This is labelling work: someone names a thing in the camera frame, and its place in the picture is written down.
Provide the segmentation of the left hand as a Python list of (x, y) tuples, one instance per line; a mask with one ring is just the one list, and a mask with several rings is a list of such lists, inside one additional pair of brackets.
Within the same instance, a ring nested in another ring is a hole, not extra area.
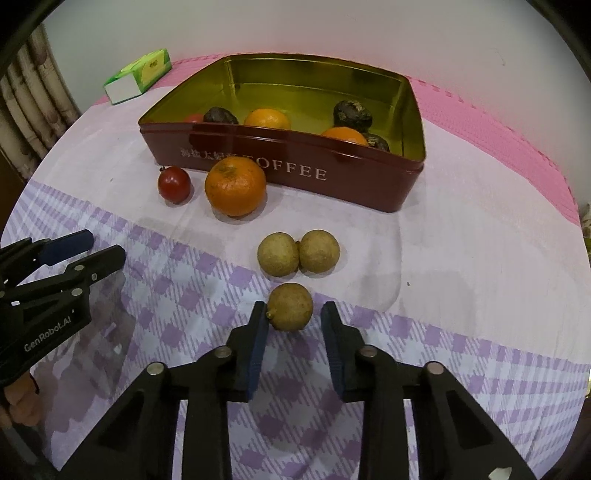
[(42, 415), (41, 398), (36, 383), (29, 372), (23, 374), (13, 384), (1, 389), (1, 428), (14, 424), (27, 427), (36, 426)]

